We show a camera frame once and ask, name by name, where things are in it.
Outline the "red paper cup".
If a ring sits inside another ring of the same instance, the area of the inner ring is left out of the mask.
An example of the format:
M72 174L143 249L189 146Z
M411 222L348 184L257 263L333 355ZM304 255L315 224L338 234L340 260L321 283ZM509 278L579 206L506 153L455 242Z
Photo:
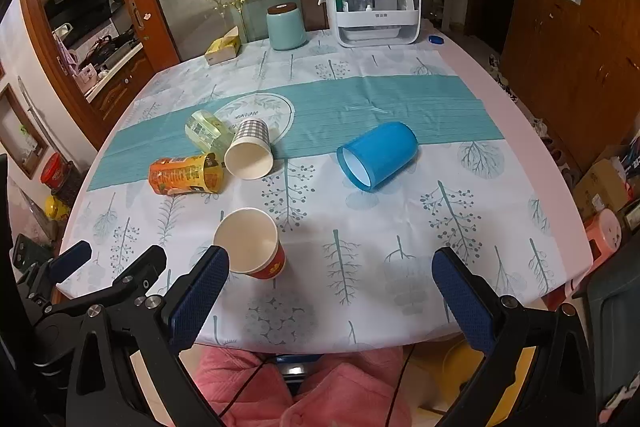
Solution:
M264 210L241 208L229 213L216 228L213 244L227 251L235 274L271 280L285 267L279 229Z

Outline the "orange yellow printed cup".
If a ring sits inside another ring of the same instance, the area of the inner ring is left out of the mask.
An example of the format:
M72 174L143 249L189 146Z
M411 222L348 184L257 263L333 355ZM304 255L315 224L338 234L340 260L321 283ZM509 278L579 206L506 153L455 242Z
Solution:
M214 153L160 158L150 166L148 181L158 195L218 193L224 182L224 168Z

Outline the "clear green plastic cup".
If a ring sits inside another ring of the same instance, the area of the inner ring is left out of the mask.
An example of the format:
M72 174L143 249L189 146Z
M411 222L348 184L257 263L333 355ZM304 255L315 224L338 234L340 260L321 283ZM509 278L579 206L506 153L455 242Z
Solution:
M224 122L204 109L197 110L189 116L184 125L184 132L203 154L214 154L220 162L224 161L224 155L234 137Z

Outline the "white striped paper cup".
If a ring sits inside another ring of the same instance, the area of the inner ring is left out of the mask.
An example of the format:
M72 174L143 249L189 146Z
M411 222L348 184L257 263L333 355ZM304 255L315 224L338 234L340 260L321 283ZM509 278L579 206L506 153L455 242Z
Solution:
M224 154L227 170L242 180L268 176L273 167L269 129L259 118L245 118L238 127Z

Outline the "blue plastic cup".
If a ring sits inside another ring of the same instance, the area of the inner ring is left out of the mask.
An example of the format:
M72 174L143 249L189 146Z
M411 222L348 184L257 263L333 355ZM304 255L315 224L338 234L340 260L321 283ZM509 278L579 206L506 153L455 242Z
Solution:
M340 146L336 159L352 184L363 192L372 192L407 167L418 150L413 131L402 122L392 121Z

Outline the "red bucket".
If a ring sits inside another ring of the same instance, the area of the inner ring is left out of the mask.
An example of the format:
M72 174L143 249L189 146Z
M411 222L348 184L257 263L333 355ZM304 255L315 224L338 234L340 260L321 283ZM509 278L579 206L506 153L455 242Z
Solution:
M62 186L69 171L68 161L60 153L54 152L40 173L40 182L55 191Z

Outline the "pink plastic stool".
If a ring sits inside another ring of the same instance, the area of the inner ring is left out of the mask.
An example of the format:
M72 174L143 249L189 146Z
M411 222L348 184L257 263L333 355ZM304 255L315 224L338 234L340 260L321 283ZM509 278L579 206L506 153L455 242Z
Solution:
M585 231L589 244L593 246L593 271L618 251L622 243L622 228L616 214L604 208L585 223Z

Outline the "cardboard box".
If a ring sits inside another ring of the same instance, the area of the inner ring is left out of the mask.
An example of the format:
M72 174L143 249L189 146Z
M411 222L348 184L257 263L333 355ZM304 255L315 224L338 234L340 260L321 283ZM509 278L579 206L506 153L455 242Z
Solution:
M629 202L626 182L609 159L593 164L575 185L572 195L584 221L605 208L620 211Z

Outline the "tree patterned tablecloth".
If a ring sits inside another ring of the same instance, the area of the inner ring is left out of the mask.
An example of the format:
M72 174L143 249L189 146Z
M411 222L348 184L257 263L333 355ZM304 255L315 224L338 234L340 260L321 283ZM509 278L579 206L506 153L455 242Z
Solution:
M452 44L345 49L327 31L277 52L265 41L217 66L194 58L157 74L119 121L77 199L67 244L91 259L62 284L77 297L107 286L151 245L166 269L154 293L190 271L219 223L241 208L276 222L286 265L271 281L233 274L200 338L292 351L401 345L451 331L431 277L448 246L499 294L522 303L570 272L506 127L488 113L510 98L483 69L462 72ZM218 193L165 196L154 160L191 156L198 109L229 126L268 124L276 158L263 178L225 176ZM416 135L416 158L375 191L344 175L336 150L386 122Z

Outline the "yellow tissue box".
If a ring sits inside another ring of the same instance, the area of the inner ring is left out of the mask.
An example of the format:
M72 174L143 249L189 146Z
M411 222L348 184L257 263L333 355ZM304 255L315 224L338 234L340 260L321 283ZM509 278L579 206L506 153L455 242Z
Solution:
M222 37L212 42L204 54L205 61L209 66L227 62L238 56L240 47L239 27L234 26Z

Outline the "teal canister with brown lid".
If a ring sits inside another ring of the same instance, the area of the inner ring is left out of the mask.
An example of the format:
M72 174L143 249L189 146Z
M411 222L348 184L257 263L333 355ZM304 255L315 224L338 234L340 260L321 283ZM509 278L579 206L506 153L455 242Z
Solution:
M297 49L307 42L303 15L295 2L270 6L266 22L270 46L276 51Z

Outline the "wooden cabinet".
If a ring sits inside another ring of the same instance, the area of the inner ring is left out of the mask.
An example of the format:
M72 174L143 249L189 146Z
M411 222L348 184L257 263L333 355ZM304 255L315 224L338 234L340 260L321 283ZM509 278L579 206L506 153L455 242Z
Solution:
M639 116L639 0L514 0L500 66L585 171Z

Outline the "white storage box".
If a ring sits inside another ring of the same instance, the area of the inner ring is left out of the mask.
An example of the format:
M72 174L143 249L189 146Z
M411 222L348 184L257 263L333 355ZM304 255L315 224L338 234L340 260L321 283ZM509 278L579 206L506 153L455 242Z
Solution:
M422 0L324 0L329 26L345 48L411 44L420 34Z

